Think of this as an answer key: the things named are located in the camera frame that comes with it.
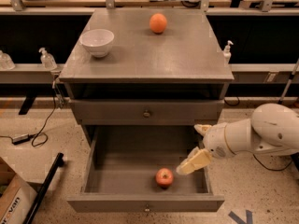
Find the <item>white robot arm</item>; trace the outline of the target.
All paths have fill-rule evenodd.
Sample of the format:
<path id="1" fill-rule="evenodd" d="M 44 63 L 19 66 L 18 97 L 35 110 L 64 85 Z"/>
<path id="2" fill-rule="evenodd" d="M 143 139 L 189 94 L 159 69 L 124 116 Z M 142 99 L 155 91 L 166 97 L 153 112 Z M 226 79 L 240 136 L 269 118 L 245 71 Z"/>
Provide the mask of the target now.
<path id="1" fill-rule="evenodd" d="M 284 105 L 260 105 L 250 119 L 196 124 L 194 129 L 203 136 L 203 148 L 190 152 L 177 167 L 179 175 L 202 169 L 213 158 L 231 158 L 241 152 L 287 156 L 299 151 L 299 115 Z"/>

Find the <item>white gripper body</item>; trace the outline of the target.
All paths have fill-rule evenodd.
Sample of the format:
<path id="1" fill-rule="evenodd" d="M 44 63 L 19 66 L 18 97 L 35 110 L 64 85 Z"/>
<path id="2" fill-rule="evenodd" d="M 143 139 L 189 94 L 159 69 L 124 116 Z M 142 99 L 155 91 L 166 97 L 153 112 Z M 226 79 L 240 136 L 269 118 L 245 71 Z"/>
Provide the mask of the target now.
<path id="1" fill-rule="evenodd" d="M 234 153 L 228 147 L 225 136 L 227 123 L 220 123 L 210 127 L 203 139 L 204 147 L 212 154 L 214 158 L 224 159 L 232 158 Z"/>

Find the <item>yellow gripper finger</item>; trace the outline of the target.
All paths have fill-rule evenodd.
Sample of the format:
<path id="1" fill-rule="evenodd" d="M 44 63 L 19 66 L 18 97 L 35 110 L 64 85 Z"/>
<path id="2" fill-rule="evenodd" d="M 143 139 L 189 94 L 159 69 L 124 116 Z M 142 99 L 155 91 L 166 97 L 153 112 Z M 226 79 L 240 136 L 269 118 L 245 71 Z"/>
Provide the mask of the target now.
<path id="1" fill-rule="evenodd" d="M 195 124 L 194 129 L 202 136 L 206 135 L 206 132 L 211 128 L 208 124 Z"/>
<path id="2" fill-rule="evenodd" d="M 195 147 L 188 157 L 177 167 L 176 171 L 179 175 L 188 175 L 208 166 L 211 163 L 212 155 L 206 149 Z"/>

